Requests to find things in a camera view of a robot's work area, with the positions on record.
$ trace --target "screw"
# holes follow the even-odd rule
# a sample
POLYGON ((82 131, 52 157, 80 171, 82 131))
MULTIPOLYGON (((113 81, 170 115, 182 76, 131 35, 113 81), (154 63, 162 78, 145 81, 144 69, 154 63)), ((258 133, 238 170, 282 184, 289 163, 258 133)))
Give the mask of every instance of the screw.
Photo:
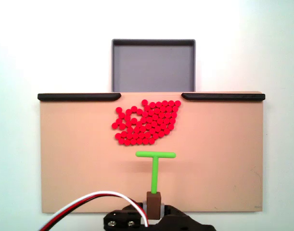
POLYGON ((134 221, 129 221, 128 226, 132 226, 132 225, 135 225, 134 221))
POLYGON ((110 222, 108 222, 108 226, 115 226, 116 225, 116 222, 114 220, 111 220, 110 222))

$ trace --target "brown block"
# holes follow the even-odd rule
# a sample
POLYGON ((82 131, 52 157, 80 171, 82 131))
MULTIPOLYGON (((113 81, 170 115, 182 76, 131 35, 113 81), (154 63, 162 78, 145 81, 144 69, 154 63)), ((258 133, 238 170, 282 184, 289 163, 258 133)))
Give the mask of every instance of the brown block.
POLYGON ((161 216, 161 193, 147 192, 147 216, 148 219, 159 220, 161 216))

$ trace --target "green t-shaped tool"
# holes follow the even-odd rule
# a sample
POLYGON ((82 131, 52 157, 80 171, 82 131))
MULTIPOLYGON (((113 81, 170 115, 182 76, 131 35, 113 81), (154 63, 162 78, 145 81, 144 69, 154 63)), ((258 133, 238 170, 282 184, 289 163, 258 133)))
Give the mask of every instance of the green t-shaped tool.
POLYGON ((138 151, 136 152, 137 157, 151 157, 153 158, 152 162, 152 180, 151 180, 151 193, 156 194, 157 192, 157 175, 158 175, 158 158, 175 158, 175 153, 166 153, 166 152, 147 152, 147 151, 138 151))

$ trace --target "black rubber edge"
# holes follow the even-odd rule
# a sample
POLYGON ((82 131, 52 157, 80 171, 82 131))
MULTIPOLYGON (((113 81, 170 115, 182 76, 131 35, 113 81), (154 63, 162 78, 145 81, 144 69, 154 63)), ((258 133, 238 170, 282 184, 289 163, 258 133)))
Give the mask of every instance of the black rubber edge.
POLYGON ((50 101, 116 101, 120 93, 44 93, 38 94, 38 100, 50 101))
POLYGON ((233 93, 182 93, 189 101, 263 101, 265 94, 233 94, 233 93))

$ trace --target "white cable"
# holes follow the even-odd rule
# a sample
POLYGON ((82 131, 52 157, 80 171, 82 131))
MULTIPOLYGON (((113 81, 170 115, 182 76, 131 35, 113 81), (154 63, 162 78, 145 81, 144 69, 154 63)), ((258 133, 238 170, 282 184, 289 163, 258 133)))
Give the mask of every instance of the white cable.
POLYGON ((137 206, 137 204, 135 204, 131 199, 129 199, 127 196, 124 196, 123 194, 121 193, 118 193, 118 192, 113 192, 113 191, 97 191, 97 192, 92 192, 92 193, 89 193, 87 195, 84 195, 80 198, 78 198, 77 200, 69 203, 68 205, 66 205, 65 207, 63 207, 62 209, 58 210, 57 212, 55 212, 52 216, 52 218, 46 222, 39 230, 41 230, 47 223, 49 223, 55 216, 57 216, 58 214, 60 214, 61 212, 63 212, 64 210, 66 210, 68 207, 74 205, 75 203, 87 198, 87 197, 90 197, 90 196, 95 196, 95 195, 99 195, 99 194, 111 194, 111 195, 115 195, 115 196, 119 196, 119 197, 122 197, 123 199, 126 199, 134 208, 136 208, 136 210, 139 212, 139 214, 141 215, 142 219, 143 219, 143 222, 144 222, 144 225, 145 227, 148 227, 148 221, 147 221, 147 217, 145 216, 144 212, 137 206))

